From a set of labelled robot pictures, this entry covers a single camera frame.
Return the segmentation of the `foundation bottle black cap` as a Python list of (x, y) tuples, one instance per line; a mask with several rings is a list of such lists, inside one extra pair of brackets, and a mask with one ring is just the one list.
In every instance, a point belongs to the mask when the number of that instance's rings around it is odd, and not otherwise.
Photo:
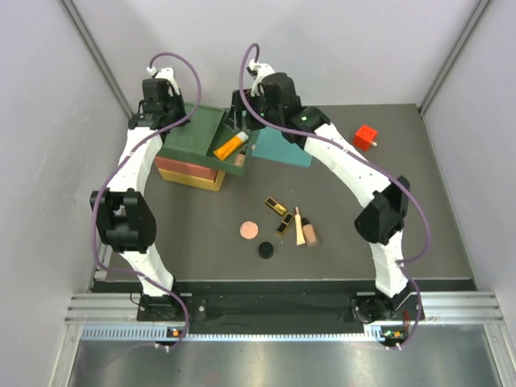
[(237, 166), (239, 168), (243, 167), (245, 160), (246, 160), (247, 151), (248, 151), (248, 148), (244, 148), (237, 154), (237, 156), (235, 157), (235, 160), (234, 160), (235, 166)]

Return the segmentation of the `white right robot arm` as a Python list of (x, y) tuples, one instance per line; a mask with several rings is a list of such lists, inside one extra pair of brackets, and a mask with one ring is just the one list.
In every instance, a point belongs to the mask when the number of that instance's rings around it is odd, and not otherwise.
[(363, 323), (396, 318), (410, 296), (409, 281), (399, 264), (409, 182), (404, 177), (391, 182), (367, 166), (319, 108), (302, 105), (286, 73), (258, 64), (247, 70), (253, 85), (234, 93), (231, 109), (236, 125), (250, 130), (283, 127), (287, 141), (319, 160), (351, 190), (362, 207), (355, 228), (369, 243), (376, 271), (375, 294), (355, 296), (353, 314)]

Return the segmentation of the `three-tier drawer organizer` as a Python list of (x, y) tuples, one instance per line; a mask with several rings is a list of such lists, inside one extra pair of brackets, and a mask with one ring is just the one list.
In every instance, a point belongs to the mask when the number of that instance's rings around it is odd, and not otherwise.
[(173, 128), (166, 135), (154, 159), (163, 179), (213, 191), (220, 170), (213, 166), (210, 146), (224, 115), (222, 108), (200, 106), (186, 125)]

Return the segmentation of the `orange cream tube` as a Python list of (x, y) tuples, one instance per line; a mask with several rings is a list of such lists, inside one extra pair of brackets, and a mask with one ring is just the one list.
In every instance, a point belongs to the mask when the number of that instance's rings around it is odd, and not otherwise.
[(213, 151), (213, 154), (219, 160), (225, 160), (228, 158), (236, 149), (245, 144), (249, 140), (249, 135), (244, 131), (240, 131), (233, 137), (231, 137), (226, 143)]

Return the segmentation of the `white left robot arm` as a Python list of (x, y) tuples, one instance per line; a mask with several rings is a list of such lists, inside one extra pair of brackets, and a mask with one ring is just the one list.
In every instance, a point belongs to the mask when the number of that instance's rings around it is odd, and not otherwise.
[(177, 83), (164, 75), (142, 82), (143, 98), (130, 119), (117, 169), (90, 205), (100, 240), (128, 264), (142, 285), (139, 320), (167, 321), (189, 317), (156, 247), (156, 219), (144, 198), (152, 163), (163, 145), (160, 129), (185, 123), (185, 103)]

